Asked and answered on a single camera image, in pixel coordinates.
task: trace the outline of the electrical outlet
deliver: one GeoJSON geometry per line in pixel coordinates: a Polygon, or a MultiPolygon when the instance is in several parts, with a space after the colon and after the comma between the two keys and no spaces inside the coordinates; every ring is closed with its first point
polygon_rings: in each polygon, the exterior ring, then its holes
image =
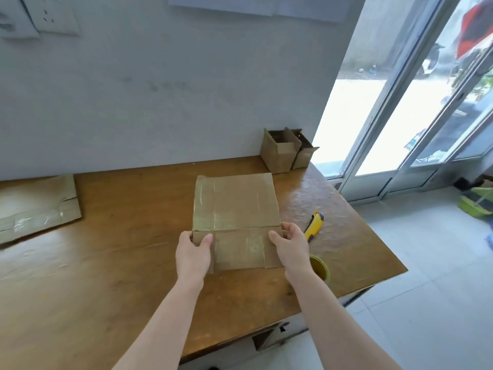
{"type": "Polygon", "coordinates": [[[20,0],[0,0],[0,36],[27,39],[40,36],[20,0]]]}
{"type": "Polygon", "coordinates": [[[38,31],[80,35],[72,8],[58,0],[23,0],[38,31]]]}

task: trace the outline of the hand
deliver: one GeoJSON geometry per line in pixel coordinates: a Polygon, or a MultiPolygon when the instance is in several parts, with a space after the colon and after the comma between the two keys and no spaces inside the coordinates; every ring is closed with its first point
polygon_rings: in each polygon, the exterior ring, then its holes
{"type": "Polygon", "coordinates": [[[298,272],[311,272],[310,251],[305,234],[296,224],[281,222],[282,235],[269,231],[269,239],[275,244],[280,261],[286,267],[286,278],[298,272]]]}
{"type": "Polygon", "coordinates": [[[179,282],[191,283],[202,288],[211,264],[213,235],[206,235],[198,247],[192,243],[191,237],[192,231],[183,231],[180,235],[176,247],[176,272],[179,282]]]}

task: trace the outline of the small cardboard box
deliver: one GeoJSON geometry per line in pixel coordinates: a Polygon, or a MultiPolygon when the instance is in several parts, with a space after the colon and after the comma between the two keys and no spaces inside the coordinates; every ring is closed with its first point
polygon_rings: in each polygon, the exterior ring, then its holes
{"type": "Polygon", "coordinates": [[[0,244],[81,217],[73,175],[0,191],[0,244]]]}
{"type": "Polygon", "coordinates": [[[301,133],[301,129],[291,130],[293,134],[298,138],[301,142],[300,150],[296,155],[296,158],[293,162],[293,169],[297,169],[300,167],[308,167],[310,164],[311,157],[313,153],[319,148],[317,146],[313,146],[311,142],[301,133]]]}
{"type": "Polygon", "coordinates": [[[282,236],[272,174],[197,177],[192,241],[213,234],[209,273],[282,267],[270,230],[282,236]]]}
{"type": "Polygon", "coordinates": [[[260,156],[272,174],[287,173],[300,147],[301,141],[288,128],[282,131],[264,129],[260,156]]]}

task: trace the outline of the red object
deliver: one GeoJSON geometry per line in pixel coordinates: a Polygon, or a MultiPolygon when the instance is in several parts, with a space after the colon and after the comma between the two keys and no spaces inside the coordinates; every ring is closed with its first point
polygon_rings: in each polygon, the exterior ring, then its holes
{"type": "Polygon", "coordinates": [[[483,0],[462,17],[457,58],[493,33],[493,0],[483,0]]]}

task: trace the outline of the left hand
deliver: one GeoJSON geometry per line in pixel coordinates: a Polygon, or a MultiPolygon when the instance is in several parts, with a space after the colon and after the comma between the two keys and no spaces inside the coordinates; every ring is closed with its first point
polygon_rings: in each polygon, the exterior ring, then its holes
{"type": "Polygon", "coordinates": [[[208,234],[200,246],[196,247],[192,241],[192,231],[183,231],[176,248],[176,272],[178,281],[198,284],[202,288],[204,277],[211,264],[211,244],[213,235],[208,234]]]}

